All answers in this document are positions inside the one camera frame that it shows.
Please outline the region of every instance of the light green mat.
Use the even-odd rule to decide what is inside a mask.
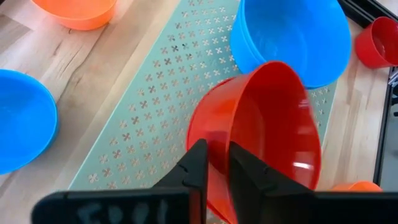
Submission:
[[[70,189],[150,187],[175,165],[185,153],[185,133],[198,101],[220,81],[239,75],[229,48],[238,4],[181,1]],[[335,86],[308,93],[321,141]]]

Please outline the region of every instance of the wood grain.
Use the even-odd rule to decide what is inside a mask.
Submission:
[[[28,0],[0,6],[0,67],[44,83],[58,101],[61,120],[49,150],[0,176],[0,223],[29,223],[36,201],[68,187],[178,2],[119,0],[109,25],[91,32],[59,26]],[[381,2],[398,12],[398,2]],[[352,36],[361,30],[350,26]],[[337,86],[319,189],[372,180],[386,80],[387,70],[368,70],[352,55]]]

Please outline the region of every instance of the bowl rim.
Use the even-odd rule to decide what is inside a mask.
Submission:
[[[46,149],[48,149],[51,144],[54,142],[57,133],[58,133],[58,125],[59,125],[59,116],[58,116],[58,111],[57,111],[57,104],[51,94],[51,92],[43,85],[41,82],[36,80],[35,78],[22,73],[18,72],[15,70],[8,70],[8,69],[1,69],[0,68],[0,79],[2,78],[9,78],[12,80],[16,80],[17,82],[22,82],[26,83],[32,87],[34,87],[37,90],[40,90],[41,92],[44,93],[46,98],[48,99],[49,102],[51,102],[51,108],[52,108],[52,113],[54,114],[54,124],[51,130],[51,137],[47,140],[45,144],[42,146],[38,147],[37,149],[32,150],[32,153],[24,155],[22,157],[17,157],[10,161],[10,163],[6,163],[6,168],[5,169],[0,169],[0,174],[7,174],[12,171],[18,170],[21,167],[24,167],[25,165],[29,164],[32,162],[36,157],[38,157],[41,153],[43,153]]]
[[[69,21],[89,21],[89,20],[92,20],[92,19],[96,19],[96,18],[102,16],[103,14],[106,14],[106,13],[109,12],[110,10],[112,10],[112,8],[115,7],[116,2],[117,2],[118,0],[112,0],[113,2],[109,5],[109,8],[107,8],[107,10],[105,10],[104,12],[101,12],[101,13],[99,13],[99,14],[96,15],[96,16],[87,17],[87,18],[82,18],[82,19],[76,19],[76,18],[71,18],[71,17],[65,17],[65,16],[56,15],[56,14],[50,12],[50,11],[45,10],[39,3],[36,2],[37,0],[30,0],[30,1],[31,1],[33,4],[35,4],[37,7],[41,8],[41,10],[45,11],[46,13],[48,13],[48,14],[50,14],[51,16],[54,16],[54,17],[56,17],[56,18],[65,19],[65,20],[69,20]]]

